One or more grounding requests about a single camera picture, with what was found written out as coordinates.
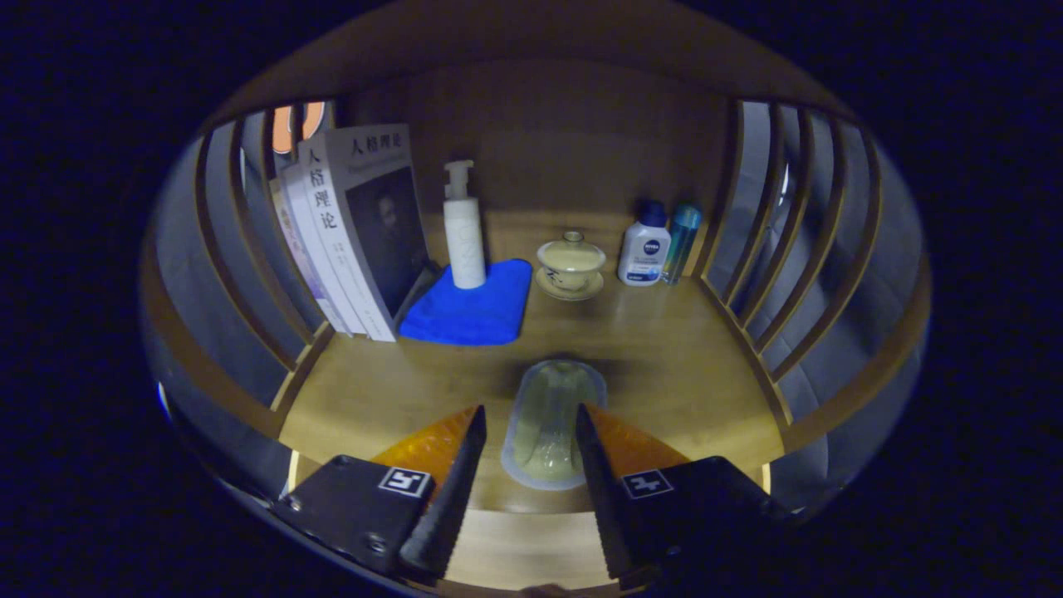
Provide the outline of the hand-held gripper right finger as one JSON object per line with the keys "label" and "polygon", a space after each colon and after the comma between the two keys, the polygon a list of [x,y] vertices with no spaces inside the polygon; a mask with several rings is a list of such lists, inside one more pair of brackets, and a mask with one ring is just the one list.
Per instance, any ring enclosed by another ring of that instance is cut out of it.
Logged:
{"label": "hand-held gripper right finger", "polygon": [[575,433],[611,578],[728,582],[795,535],[797,515],[727,458],[686,458],[591,404]]}

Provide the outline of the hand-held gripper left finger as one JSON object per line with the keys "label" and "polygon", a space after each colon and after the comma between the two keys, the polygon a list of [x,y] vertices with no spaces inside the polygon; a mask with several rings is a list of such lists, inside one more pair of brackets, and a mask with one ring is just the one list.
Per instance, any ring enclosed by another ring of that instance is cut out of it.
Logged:
{"label": "hand-held gripper left finger", "polygon": [[487,439],[471,406],[372,459],[337,455],[286,493],[274,514],[331,552],[382,576],[448,573]]}

